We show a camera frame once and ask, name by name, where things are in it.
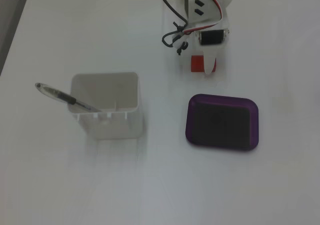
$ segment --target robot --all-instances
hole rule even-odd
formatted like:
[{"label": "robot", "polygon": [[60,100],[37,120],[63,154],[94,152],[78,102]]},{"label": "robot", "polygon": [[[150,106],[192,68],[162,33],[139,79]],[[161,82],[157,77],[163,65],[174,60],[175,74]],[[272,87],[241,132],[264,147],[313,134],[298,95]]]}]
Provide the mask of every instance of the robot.
[{"label": "robot", "polygon": [[[232,0],[184,0],[186,18],[167,0],[163,1],[184,22],[184,25],[173,22],[176,31],[165,34],[163,44],[175,48],[180,56],[192,43],[191,72],[215,72],[217,54],[226,46],[230,33],[226,8]],[[166,42],[168,36],[172,43]]]}]

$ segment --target cable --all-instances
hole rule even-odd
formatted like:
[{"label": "cable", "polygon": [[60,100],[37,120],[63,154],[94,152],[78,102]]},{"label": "cable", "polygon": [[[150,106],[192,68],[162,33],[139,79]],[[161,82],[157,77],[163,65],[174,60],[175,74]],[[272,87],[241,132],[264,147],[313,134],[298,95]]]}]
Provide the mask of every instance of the cable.
[{"label": "cable", "polygon": [[182,15],[180,15],[170,4],[167,0],[163,0],[163,2],[167,5],[167,7],[178,17],[180,18],[182,21],[184,21],[184,26],[178,26],[175,22],[173,23],[175,26],[176,26],[176,31],[172,31],[172,32],[169,32],[165,35],[163,35],[162,37],[162,42],[164,45],[166,45],[168,48],[173,48],[173,43],[171,44],[168,44],[166,41],[165,41],[165,38],[170,36],[170,35],[173,35],[173,34],[178,34],[180,32],[182,32],[187,26],[188,26],[188,20],[185,19]]},{"label": "cable", "polygon": [[207,26],[200,26],[200,27],[194,27],[194,28],[185,29],[185,30],[183,30],[183,34],[185,34],[185,35],[189,35],[189,34],[191,34],[191,33],[192,33],[192,32],[194,32],[194,31],[198,31],[198,30],[202,30],[202,29],[211,28],[211,27],[213,27],[213,26],[217,25],[218,23],[220,23],[220,22],[223,20],[224,15],[223,15],[223,12],[222,12],[222,9],[221,9],[221,6],[220,6],[220,4],[219,4],[218,0],[213,0],[213,2],[216,4],[216,6],[217,6],[217,7],[218,7],[218,9],[219,9],[221,19],[220,19],[219,21],[217,21],[217,22],[215,22],[215,23],[211,24],[211,25],[207,25]]}]

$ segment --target black wire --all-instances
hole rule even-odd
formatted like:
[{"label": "black wire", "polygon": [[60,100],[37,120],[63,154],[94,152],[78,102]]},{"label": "black wire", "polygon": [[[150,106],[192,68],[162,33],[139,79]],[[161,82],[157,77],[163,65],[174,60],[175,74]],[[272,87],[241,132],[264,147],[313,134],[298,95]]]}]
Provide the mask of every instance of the black wire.
[{"label": "black wire", "polygon": [[170,36],[170,35],[173,35],[173,34],[178,34],[178,33],[180,33],[180,32],[182,32],[187,26],[188,26],[188,20],[187,19],[185,19],[183,16],[181,16],[170,4],[169,4],[169,2],[167,1],[167,0],[163,0],[163,2],[167,5],[167,7],[178,17],[178,18],[180,18],[182,21],[184,21],[184,26],[177,26],[175,23],[173,23],[173,24],[175,24],[175,26],[176,26],[176,31],[172,31],[172,32],[169,32],[169,33],[167,33],[167,34],[165,34],[165,35],[163,35],[163,37],[162,37],[162,42],[163,42],[163,44],[164,45],[166,45],[168,48],[173,48],[173,44],[171,43],[171,44],[168,44],[166,41],[165,41],[165,38],[166,37],[168,37],[168,36]]}]

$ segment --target white table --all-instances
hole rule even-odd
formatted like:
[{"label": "white table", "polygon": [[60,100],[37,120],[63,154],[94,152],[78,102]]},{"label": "white table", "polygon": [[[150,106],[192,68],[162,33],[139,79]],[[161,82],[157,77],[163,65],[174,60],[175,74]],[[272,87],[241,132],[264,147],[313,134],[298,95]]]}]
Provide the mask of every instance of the white table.
[{"label": "white table", "polygon": [[[320,0],[233,0],[228,46],[205,77],[161,43],[173,22],[161,0],[28,0],[0,77],[1,224],[318,225],[319,11]],[[119,71],[140,76],[139,140],[87,139],[34,87],[68,92],[75,74]],[[257,149],[190,146],[199,93],[255,101]]]}]

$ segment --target red wire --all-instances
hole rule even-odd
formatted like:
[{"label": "red wire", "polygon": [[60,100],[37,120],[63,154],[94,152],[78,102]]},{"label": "red wire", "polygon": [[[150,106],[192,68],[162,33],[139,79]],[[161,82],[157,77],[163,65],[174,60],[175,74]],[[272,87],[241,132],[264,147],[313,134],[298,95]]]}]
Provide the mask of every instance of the red wire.
[{"label": "red wire", "polygon": [[[215,5],[216,5],[216,6],[218,7],[218,9],[219,9],[220,16],[221,16],[220,21],[221,21],[221,20],[223,19],[222,9],[221,9],[221,7],[220,7],[220,5],[219,5],[219,3],[218,3],[217,0],[213,0],[213,2],[215,3]],[[189,34],[191,34],[191,33],[194,32],[194,31],[211,28],[211,27],[217,25],[219,22],[217,22],[217,23],[215,23],[215,24],[213,24],[213,25],[207,25],[207,26],[201,26],[201,27],[195,27],[195,28],[186,29],[186,30],[183,31],[183,33],[184,33],[185,35],[189,35]]]}]

